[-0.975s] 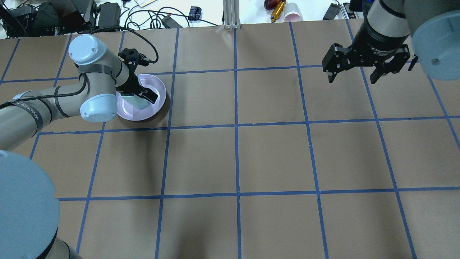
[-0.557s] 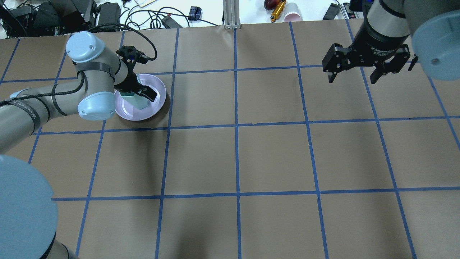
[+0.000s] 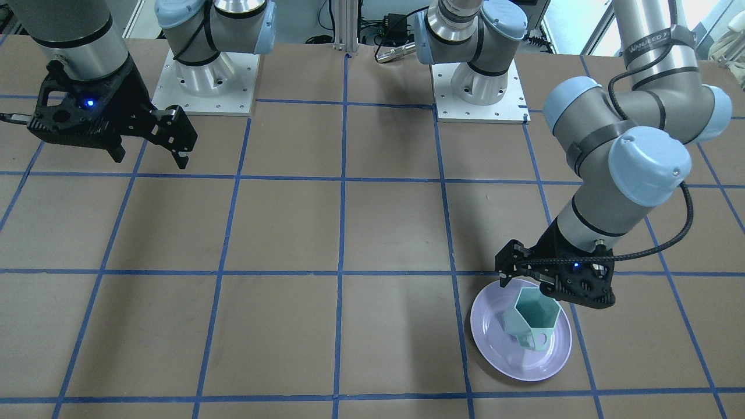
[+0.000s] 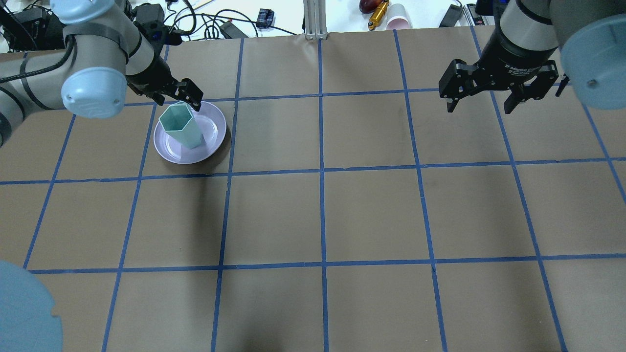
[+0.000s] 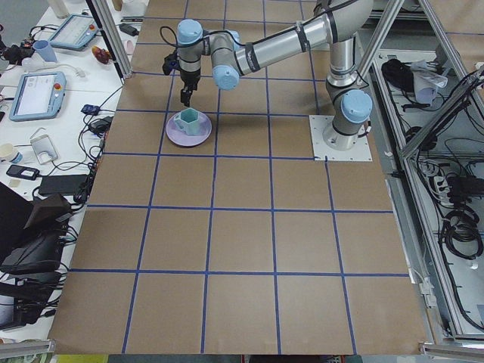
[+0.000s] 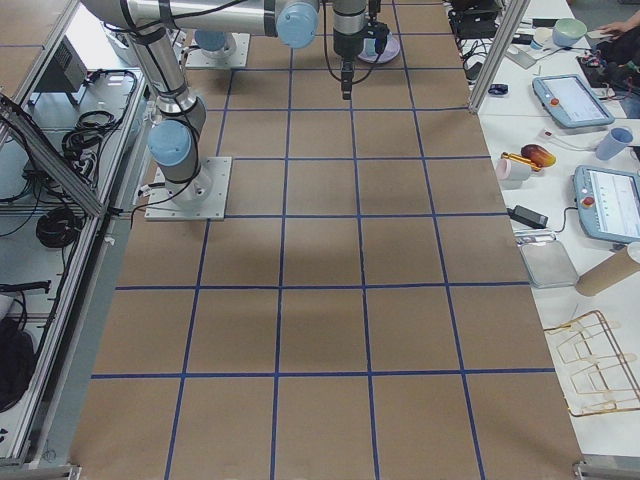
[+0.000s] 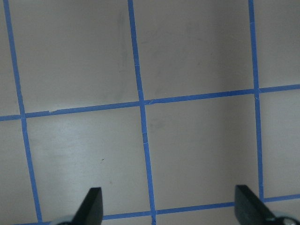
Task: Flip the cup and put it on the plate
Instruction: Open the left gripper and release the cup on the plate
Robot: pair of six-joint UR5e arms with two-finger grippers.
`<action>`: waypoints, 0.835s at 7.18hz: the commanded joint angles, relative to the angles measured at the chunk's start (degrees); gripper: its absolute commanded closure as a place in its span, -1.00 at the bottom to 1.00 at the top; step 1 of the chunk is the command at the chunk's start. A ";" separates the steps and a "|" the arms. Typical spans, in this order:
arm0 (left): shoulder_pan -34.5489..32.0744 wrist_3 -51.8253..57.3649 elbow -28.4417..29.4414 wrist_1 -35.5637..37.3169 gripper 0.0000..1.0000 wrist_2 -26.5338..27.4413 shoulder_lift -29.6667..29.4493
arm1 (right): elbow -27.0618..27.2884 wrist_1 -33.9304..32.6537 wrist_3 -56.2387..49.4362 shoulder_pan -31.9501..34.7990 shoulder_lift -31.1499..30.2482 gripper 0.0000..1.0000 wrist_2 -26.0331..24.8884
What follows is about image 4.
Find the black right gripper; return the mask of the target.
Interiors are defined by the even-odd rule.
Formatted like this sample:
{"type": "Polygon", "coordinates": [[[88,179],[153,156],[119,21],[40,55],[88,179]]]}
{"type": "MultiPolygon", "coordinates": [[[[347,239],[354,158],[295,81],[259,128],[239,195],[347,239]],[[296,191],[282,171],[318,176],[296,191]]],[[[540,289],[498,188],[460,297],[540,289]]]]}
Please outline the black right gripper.
{"type": "Polygon", "coordinates": [[[458,103],[468,96],[487,90],[510,90],[511,94],[504,102],[504,113],[510,114],[520,103],[545,98],[557,78],[559,72],[554,60],[548,60],[540,67],[521,69],[499,59],[492,66],[478,62],[469,65],[454,59],[439,81],[439,92],[446,102],[447,112],[453,113],[458,103]]]}

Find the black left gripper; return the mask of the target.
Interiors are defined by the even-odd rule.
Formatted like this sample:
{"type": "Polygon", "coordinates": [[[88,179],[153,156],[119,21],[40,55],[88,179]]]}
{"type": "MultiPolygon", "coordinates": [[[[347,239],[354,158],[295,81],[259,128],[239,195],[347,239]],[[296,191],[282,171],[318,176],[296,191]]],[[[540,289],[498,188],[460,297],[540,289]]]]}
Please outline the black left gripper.
{"type": "Polygon", "coordinates": [[[184,102],[196,112],[201,111],[203,91],[190,78],[177,80],[160,56],[155,56],[146,69],[128,76],[128,86],[135,94],[145,96],[162,106],[165,96],[184,102]]]}

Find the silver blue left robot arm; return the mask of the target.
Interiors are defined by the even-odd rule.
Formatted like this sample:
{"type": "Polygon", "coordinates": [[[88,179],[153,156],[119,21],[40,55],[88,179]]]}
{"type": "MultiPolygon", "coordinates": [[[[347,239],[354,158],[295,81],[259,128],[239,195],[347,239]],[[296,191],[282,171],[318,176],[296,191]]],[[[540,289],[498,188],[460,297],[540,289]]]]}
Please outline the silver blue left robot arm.
{"type": "Polygon", "coordinates": [[[132,90],[163,105],[165,97],[201,109],[203,92],[177,80],[118,0],[52,0],[64,25],[62,53],[1,63],[0,133],[5,145],[31,114],[67,109],[108,119],[120,114],[132,90]]]}

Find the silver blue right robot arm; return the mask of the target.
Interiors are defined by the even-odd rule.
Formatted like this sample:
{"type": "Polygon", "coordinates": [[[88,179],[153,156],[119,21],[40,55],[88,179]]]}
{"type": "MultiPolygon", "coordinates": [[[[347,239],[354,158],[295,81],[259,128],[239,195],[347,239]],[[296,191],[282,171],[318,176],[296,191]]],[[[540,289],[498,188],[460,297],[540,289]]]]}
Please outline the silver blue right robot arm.
{"type": "Polygon", "coordinates": [[[626,15],[623,0],[511,0],[479,60],[449,63],[439,82],[452,113],[467,96],[508,90],[506,114],[541,100],[565,78],[579,102],[593,109],[625,107],[626,15]]]}

